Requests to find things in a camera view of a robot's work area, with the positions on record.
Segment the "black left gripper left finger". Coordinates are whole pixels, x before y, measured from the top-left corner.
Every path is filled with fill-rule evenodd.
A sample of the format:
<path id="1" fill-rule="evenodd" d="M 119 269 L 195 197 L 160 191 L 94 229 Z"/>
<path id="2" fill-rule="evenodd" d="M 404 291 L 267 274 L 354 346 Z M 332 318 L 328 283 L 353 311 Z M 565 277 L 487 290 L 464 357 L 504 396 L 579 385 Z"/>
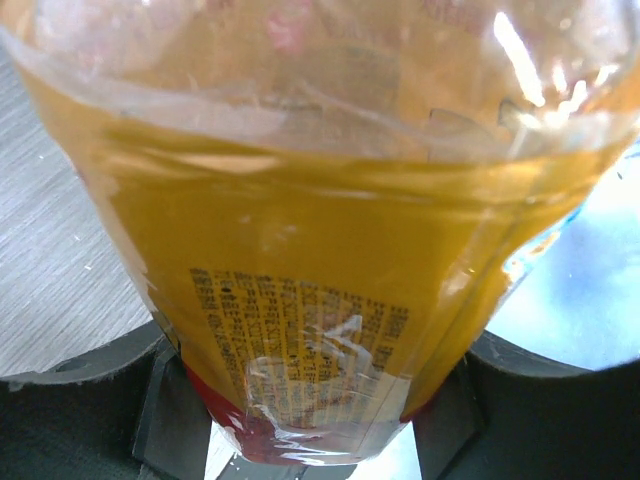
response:
<path id="1" fill-rule="evenodd" d="M 1 381 L 4 479 L 202 479 L 212 420 L 148 323 Z"/>

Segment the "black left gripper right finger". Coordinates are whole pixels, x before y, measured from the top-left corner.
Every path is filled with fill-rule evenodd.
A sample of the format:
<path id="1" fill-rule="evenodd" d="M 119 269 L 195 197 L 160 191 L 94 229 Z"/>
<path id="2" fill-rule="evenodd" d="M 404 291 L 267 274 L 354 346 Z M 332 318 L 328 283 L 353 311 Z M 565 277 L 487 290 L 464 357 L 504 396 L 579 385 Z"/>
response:
<path id="1" fill-rule="evenodd" d="M 484 334 L 413 429 L 424 479 L 636 479 L 639 363 L 588 371 Z"/>

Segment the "amber drink bottle red label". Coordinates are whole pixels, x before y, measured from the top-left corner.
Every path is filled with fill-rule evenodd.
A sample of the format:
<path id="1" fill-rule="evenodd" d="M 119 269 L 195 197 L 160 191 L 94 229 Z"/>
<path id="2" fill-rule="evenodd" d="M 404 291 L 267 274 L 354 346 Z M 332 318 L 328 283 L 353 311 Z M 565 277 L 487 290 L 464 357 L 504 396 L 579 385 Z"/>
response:
<path id="1" fill-rule="evenodd" d="M 379 454 L 639 132 L 635 1 L 5 1 L 1 40 L 259 463 Z"/>

